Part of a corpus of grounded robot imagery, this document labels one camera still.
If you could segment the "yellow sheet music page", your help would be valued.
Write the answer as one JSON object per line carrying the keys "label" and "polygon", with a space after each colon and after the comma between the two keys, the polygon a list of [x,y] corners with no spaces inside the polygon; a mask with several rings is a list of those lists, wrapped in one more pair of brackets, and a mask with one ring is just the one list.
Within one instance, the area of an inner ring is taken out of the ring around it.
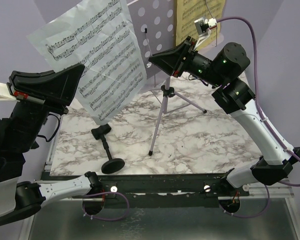
{"label": "yellow sheet music page", "polygon": [[197,40],[196,50],[206,52],[221,45],[224,36],[221,25],[205,28],[209,20],[223,16],[225,0],[177,0],[175,44],[181,44],[187,37]]}

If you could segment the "white sheet music page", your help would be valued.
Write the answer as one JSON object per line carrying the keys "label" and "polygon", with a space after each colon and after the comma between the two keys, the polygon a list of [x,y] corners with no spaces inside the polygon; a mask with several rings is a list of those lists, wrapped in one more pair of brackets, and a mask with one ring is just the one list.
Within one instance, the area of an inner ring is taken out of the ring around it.
{"label": "white sheet music page", "polygon": [[55,72],[83,65],[75,97],[98,125],[107,124],[146,83],[124,0],[81,1],[27,38]]}

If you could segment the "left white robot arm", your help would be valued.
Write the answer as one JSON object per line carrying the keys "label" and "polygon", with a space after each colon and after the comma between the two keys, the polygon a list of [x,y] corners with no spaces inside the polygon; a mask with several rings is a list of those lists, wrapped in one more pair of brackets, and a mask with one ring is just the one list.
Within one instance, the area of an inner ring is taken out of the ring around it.
{"label": "left white robot arm", "polygon": [[38,148],[37,137],[49,116],[68,113],[85,66],[77,63],[59,72],[13,71],[0,82],[0,101],[14,101],[8,118],[0,118],[0,226],[35,215],[54,201],[77,196],[97,197],[102,184],[95,172],[50,184],[19,178],[24,154]]}

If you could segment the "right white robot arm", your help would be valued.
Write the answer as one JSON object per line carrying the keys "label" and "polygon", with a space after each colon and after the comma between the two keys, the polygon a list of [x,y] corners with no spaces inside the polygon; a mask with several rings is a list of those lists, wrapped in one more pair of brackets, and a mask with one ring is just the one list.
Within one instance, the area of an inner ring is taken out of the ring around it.
{"label": "right white robot arm", "polygon": [[195,43],[189,36],[178,46],[155,53],[148,60],[169,76],[177,78],[188,72],[215,87],[212,97],[217,105],[245,129],[261,151],[258,162],[229,170],[223,176],[220,191],[231,196],[246,184],[260,182],[271,186],[286,178],[300,158],[300,147],[280,145],[267,128],[270,122],[258,112],[255,93],[240,80],[240,74],[250,64],[245,49],[229,42],[210,60],[195,50]]}

